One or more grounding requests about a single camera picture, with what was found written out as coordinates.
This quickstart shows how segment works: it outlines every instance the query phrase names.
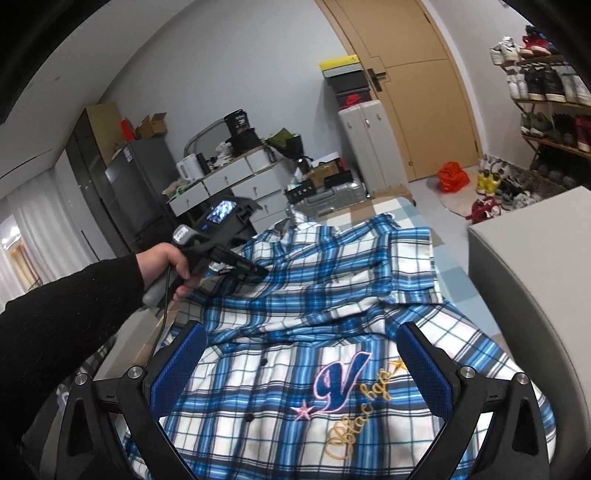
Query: embroidered star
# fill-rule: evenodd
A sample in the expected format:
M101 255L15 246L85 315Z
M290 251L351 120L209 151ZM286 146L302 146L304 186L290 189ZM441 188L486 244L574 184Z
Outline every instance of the embroidered star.
M311 420L310 410L312 410L314 407L309 407L306 404L305 400L301 401L301 407L290 407L290 408L297 413L297 417L295 418L296 420L299 420L299 419Z
M406 368L406 365L404 365L404 362L400 357L398 357L398 360L388 360L388 363L394 367L392 375L394 375L400 368L408 372L408 368Z

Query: pink star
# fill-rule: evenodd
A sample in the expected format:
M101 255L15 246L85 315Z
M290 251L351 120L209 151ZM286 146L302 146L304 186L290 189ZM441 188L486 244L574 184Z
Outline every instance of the pink star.
M301 401L301 407L290 407L290 408L297 413L297 417L295 418L296 420L299 420L299 419L311 420L310 410L312 410L314 407L309 407L306 404L305 400Z

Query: red sneaker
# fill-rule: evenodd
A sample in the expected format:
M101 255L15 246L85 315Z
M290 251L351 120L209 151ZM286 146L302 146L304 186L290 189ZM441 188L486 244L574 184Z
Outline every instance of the red sneaker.
M589 126L591 122L578 116L574 122L577 126L577 147L580 151L590 153L591 145L589 144Z
M525 44L525 47L521 47L521 49L519 50L519 55L521 55L525 59L530 59L534 56L534 52L531 49L534 39L531 38L529 35L526 35L525 37L523 37L523 42Z
M534 52L534 56L536 57L544 57L548 55L552 55L550 53L550 42L545 38L536 37L533 39L533 43L531 44L531 51Z

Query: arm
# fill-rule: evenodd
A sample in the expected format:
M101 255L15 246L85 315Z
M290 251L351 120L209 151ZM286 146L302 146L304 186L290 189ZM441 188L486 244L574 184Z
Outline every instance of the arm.
M189 277L180 251L160 244L95 263L7 304L0 315L0 415L14 439L52 390L139 308L169 262Z

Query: blue plaid shirt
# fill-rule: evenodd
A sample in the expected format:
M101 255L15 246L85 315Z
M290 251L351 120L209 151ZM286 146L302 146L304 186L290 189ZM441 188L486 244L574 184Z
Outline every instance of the blue plaid shirt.
M177 319L203 322L209 346L161 424L195 474L209 479L406 478L442 426L396 348L413 321L481 374L519 368L437 284L429 228L388 214L344 232L301 215L240 253L269 269L263 283L216 274ZM178 329L173 329L171 341ZM555 424L536 389L548 449ZM465 478L491 414L483 414L454 478ZM134 471L149 478L129 438Z

